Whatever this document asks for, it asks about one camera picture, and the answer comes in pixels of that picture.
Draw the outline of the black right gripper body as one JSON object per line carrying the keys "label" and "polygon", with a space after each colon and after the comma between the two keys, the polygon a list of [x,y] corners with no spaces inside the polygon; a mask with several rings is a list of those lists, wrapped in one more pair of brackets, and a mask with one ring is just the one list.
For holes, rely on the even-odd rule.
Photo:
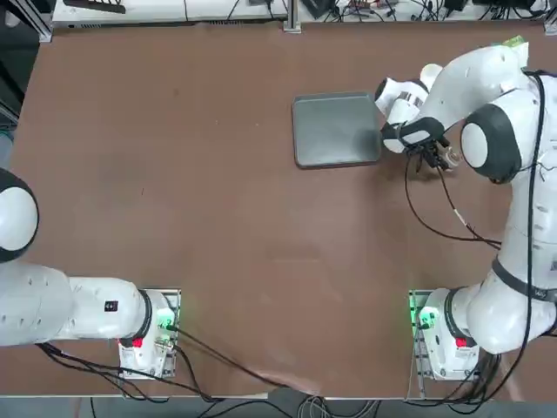
{"label": "black right gripper body", "polygon": [[418,163],[416,170],[419,171],[424,162],[431,168],[439,168],[447,171],[451,168],[444,152],[448,149],[450,143],[446,138],[432,139],[417,144],[416,152],[418,155]]}

